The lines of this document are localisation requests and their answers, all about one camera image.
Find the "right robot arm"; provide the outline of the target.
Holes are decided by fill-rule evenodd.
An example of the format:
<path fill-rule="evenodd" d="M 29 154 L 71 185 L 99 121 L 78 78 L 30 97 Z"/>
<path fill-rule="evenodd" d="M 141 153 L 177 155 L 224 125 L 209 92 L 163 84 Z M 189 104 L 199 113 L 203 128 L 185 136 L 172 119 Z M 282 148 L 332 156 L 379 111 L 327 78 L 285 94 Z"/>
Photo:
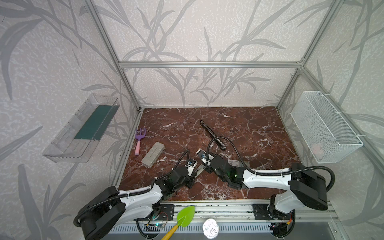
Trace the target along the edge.
<path fill-rule="evenodd" d="M 211 155 L 208 149 L 199 149 L 197 155 L 203 161 L 204 170 L 215 173 L 230 188 L 282 190 L 282 194 L 270 198 L 268 211 L 272 218 L 301 207 L 318 211 L 328 209 L 327 193 L 336 182 L 335 173 L 328 167 L 293 163 L 279 170 L 254 170 L 243 159 L 240 159 L 241 167 L 231 166 L 228 160 L 218 154 Z"/>

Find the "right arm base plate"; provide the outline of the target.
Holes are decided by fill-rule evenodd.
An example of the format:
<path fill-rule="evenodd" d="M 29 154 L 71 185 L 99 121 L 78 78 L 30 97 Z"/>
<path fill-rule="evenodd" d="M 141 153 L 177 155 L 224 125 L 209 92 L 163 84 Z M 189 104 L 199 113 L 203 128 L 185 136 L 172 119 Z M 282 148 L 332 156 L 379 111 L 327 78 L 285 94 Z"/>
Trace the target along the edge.
<path fill-rule="evenodd" d="M 291 219 L 291 214 L 279 212 L 271 204 L 253 204 L 252 205 L 255 220 L 283 220 Z"/>

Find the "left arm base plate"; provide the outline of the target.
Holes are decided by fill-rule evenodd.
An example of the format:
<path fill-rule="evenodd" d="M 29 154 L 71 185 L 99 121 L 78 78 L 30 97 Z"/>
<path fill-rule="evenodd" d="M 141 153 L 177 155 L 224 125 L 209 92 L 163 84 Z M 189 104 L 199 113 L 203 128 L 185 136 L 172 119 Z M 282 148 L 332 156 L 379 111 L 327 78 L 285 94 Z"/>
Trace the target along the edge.
<path fill-rule="evenodd" d="M 173 204 L 156 204 L 153 205 L 153 211 L 149 215 L 149 219 L 154 221 L 171 221 L 174 218 L 175 205 Z"/>

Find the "beige stapler black cap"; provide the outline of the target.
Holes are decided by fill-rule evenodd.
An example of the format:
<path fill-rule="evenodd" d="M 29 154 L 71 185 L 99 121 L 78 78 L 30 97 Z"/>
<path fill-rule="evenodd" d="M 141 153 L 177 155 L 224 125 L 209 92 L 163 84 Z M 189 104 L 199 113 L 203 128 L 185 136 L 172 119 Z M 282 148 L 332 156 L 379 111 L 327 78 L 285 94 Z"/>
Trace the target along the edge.
<path fill-rule="evenodd" d="M 200 166 L 198 166 L 195 171 L 194 171 L 194 177 L 197 178 L 201 173 L 204 172 L 204 165 L 201 164 Z"/>

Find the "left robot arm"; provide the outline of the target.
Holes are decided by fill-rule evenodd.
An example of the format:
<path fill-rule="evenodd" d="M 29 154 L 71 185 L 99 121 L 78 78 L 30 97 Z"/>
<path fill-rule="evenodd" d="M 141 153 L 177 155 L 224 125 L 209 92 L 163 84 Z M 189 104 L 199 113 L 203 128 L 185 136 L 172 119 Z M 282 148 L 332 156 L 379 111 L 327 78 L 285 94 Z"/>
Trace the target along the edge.
<path fill-rule="evenodd" d="M 190 158 L 190 151 L 183 152 L 187 162 L 182 166 L 179 158 L 172 170 L 151 181 L 147 187 L 118 191 L 108 187 L 86 204 L 73 220 L 81 228 L 86 240 L 100 240 L 116 225 L 150 218 L 160 210 L 160 203 L 168 200 L 182 187 L 191 187 L 197 162 Z"/>

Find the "white red staple box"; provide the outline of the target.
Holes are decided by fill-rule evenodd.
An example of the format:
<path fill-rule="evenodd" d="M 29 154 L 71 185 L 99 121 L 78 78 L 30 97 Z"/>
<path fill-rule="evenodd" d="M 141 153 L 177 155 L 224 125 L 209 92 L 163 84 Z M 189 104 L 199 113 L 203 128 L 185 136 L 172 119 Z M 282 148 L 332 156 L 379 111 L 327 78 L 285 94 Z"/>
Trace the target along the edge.
<path fill-rule="evenodd" d="M 249 162 L 244 162 L 245 163 L 245 165 L 244 165 L 241 161 L 238 161 L 238 160 L 228 160 L 228 163 L 232 167 L 241 167 L 241 168 L 244 168 L 245 166 L 250 167 Z"/>

